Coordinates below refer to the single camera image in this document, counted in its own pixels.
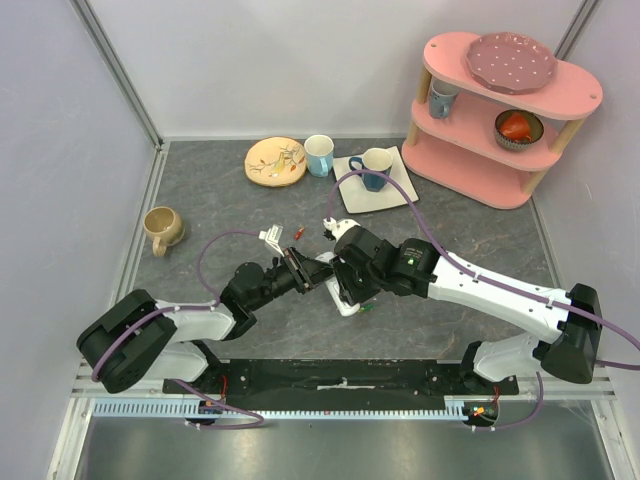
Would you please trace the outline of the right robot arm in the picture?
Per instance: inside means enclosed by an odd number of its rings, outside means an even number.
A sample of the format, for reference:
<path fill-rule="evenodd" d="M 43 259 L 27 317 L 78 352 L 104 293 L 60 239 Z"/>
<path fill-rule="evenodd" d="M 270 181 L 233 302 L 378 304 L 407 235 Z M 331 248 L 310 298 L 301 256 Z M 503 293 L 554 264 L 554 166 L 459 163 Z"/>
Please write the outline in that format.
<path fill-rule="evenodd" d="M 522 329 L 505 340 L 468 346 L 457 371 L 465 391 L 481 393 L 493 382 L 539 371 L 574 384 L 591 382 L 602 332 L 590 318 L 600 311 L 595 289 L 545 288 L 482 271 L 417 238 L 394 246 L 351 219 L 324 226 L 335 242 L 334 271 L 344 302 L 363 303 L 384 290 L 463 305 Z"/>

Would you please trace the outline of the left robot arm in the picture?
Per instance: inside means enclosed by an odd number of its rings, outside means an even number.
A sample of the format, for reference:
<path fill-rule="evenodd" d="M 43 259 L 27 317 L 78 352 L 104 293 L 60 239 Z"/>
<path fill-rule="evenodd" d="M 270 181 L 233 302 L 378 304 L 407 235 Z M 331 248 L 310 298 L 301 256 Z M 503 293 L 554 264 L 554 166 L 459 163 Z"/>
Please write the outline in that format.
<path fill-rule="evenodd" d="M 222 291 L 220 303 L 175 304 L 136 289 L 78 337 L 76 347 L 92 368 L 92 378 L 111 394 L 143 378 L 178 377 L 198 393 L 219 382 L 219 369 L 195 344 L 229 341 L 256 323 L 254 312 L 289 291 L 305 294 L 334 272 L 330 252 L 310 258 L 293 247 L 264 269 L 245 262 Z"/>

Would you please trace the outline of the dark blue mug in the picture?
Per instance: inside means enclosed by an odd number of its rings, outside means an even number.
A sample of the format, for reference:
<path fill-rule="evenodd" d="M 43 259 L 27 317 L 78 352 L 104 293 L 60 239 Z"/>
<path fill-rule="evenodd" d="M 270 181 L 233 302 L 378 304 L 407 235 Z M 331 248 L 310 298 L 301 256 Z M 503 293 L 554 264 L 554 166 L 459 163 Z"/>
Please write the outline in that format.
<path fill-rule="evenodd" d="M 387 179 L 379 174 L 388 176 L 393 166 L 393 156 L 382 148 L 370 148 L 361 156 L 349 159 L 351 171 L 361 170 L 359 177 L 369 192 L 380 192 L 387 184 Z"/>

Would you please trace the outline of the beige floral plate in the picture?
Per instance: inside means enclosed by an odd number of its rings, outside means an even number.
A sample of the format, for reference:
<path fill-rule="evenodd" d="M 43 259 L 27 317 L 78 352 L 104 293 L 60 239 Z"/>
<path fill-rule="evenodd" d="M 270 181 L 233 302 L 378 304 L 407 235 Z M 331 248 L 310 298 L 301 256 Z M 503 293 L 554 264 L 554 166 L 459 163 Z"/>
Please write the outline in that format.
<path fill-rule="evenodd" d="M 245 175 L 258 185 L 285 187 L 298 182 L 307 172 L 306 153 L 297 140 L 269 137 L 255 143 L 244 161 Z"/>

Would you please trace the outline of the light blue mug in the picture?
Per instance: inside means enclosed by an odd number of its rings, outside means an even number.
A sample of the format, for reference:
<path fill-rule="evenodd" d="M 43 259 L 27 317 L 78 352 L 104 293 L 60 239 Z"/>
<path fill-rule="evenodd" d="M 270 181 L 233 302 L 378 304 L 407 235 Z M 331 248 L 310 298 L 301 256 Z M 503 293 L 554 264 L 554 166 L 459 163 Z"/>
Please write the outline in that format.
<path fill-rule="evenodd" d="M 312 135 L 305 140 L 304 150 L 309 173 L 316 177 L 327 177 L 333 168 L 333 140 L 326 135 Z"/>

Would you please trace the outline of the beige mug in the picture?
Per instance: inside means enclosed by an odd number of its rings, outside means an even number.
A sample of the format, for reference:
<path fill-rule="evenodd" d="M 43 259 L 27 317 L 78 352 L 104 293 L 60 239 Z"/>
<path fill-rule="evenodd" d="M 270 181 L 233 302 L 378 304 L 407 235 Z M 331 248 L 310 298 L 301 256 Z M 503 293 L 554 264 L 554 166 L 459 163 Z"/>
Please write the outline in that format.
<path fill-rule="evenodd" d="M 151 209 L 144 217 L 143 227 L 152 242 L 152 253 L 155 257 L 163 257 L 170 247 L 182 241 L 185 234 L 181 216 L 166 206 Z"/>

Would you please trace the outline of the pink three-tier shelf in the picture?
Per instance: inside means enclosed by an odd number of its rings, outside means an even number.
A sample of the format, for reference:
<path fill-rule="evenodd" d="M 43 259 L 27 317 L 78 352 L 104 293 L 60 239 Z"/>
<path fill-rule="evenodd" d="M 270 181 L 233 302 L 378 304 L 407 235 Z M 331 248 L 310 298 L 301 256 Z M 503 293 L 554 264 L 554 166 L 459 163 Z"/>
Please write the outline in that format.
<path fill-rule="evenodd" d="M 497 209 L 529 200 L 603 97 L 590 72 L 517 33 L 443 33 L 422 63 L 406 167 Z"/>

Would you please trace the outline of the blue grey mug on shelf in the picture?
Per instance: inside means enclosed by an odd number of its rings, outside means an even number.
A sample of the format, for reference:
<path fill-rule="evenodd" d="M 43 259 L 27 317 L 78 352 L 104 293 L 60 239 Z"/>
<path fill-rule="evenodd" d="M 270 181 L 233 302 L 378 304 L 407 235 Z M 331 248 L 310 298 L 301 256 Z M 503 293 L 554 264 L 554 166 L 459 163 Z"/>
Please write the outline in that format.
<path fill-rule="evenodd" d="M 459 89 L 440 79 L 434 79 L 429 89 L 429 114 L 434 119 L 449 117 Z"/>

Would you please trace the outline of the red cup in bowl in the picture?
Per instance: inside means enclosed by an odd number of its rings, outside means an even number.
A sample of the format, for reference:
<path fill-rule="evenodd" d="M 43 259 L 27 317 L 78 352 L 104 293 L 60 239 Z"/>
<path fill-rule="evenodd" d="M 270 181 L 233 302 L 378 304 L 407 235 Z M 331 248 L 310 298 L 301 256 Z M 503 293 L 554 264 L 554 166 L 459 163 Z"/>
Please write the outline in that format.
<path fill-rule="evenodd" d="M 531 142 L 531 127 L 521 113 L 511 113 L 499 127 L 500 133 L 515 142 Z"/>

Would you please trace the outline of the dark patterned bowl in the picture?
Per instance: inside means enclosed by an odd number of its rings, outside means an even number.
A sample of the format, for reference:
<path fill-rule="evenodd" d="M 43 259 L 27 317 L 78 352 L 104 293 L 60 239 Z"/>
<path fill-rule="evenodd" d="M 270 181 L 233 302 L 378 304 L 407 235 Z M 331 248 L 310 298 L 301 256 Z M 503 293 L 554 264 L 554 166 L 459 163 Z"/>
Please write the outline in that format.
<path fill-rule="evenodd" d="M 525 110 L 505 110 L 498 114 L 494 122 L 494 138 L 503 149 L 522 152 L 544 135 L 542 121 Z"/>

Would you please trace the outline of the purple dotted plate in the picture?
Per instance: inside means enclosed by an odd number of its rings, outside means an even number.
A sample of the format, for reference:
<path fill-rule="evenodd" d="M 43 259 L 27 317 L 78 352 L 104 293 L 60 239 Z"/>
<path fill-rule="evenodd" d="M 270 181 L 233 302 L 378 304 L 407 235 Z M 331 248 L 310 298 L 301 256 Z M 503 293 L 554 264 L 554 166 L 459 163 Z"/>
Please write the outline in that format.
<path fill-rule="evenodd" d="M 541 90 L 554 78 L 557 69 L 557 59 L 548 47 L 511 32 L 491 33 L 472 41 L 466 63 L 477 83 L 507 95 Z"/>

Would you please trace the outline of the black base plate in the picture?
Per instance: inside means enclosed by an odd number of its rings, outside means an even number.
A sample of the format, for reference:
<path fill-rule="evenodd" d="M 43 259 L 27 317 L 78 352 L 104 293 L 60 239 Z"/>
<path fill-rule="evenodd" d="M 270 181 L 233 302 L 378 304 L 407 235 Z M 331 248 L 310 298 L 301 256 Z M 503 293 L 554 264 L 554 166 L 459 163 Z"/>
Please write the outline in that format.
<path fill-rule="evenodd" d="M 209 367 L 190 385 L 202 393 L 249 395 L 265 392 L 321 391 L 354 387 L 365 390 L 424 390 L 434 396 L 515 396 L 515 376 L 500 382 L 461 372 L 460 364 L 436 360 L 284 360 L 233 359 Z"/>

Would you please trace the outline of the aluminium frame rail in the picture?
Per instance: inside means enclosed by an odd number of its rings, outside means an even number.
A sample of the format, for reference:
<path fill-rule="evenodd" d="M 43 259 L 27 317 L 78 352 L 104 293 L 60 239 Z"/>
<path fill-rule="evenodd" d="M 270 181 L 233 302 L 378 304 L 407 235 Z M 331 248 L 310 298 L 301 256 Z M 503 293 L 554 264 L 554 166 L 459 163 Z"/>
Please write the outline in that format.
<path fill-rule="evenodd" d="M 81 20 L 144 133 L 156 149 L 161 149 L 164 145 L 162 135 L 145 107 L 91 2 L 87 0 L 70 0 L 70 4 Z"/>

